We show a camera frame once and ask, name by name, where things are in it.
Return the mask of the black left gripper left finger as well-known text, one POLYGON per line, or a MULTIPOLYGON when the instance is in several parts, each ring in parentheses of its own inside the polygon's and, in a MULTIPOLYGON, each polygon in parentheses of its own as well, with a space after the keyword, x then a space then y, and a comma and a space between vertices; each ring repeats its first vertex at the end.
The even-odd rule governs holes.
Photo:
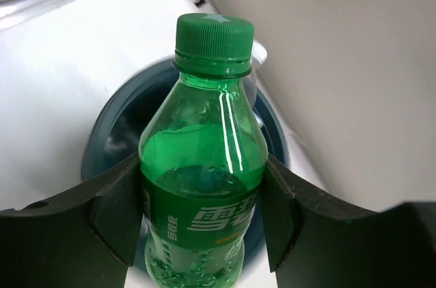
POLYGON ((2 210, 1 286, 123 287, 141 221, 136 155, 21 210, 2 210))

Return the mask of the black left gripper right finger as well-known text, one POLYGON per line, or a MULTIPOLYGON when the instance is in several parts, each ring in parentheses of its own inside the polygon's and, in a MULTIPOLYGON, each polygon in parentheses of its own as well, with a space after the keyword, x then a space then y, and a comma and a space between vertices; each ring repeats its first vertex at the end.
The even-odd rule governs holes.
POLYGON ((434 287, 435 204, 373 212, 339 199, 269 157, 260 189, 279 287, 434 287))

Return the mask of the green plastic soda bottle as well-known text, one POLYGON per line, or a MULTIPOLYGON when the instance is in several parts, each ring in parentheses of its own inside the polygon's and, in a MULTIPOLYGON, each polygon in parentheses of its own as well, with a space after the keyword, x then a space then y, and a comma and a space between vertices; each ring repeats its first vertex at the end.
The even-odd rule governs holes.
POLYGON ((268 158, 243 86, 254 28, 221 14, 176 23, 178 80, 140 136, 146 268, 158 287, 233 287, 268 158))

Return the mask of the small blue label water bottle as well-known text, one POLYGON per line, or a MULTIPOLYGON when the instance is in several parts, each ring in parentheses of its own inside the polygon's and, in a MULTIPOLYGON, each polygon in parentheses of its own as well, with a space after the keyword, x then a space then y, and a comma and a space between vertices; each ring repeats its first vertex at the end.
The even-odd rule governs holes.
POLYGON ((252 109, 254 109, 258 96, 256 71, 265 63, 267 57, 267 50, 255 39, 251 51, 251 73, 243 79, 244 89, 252 109))

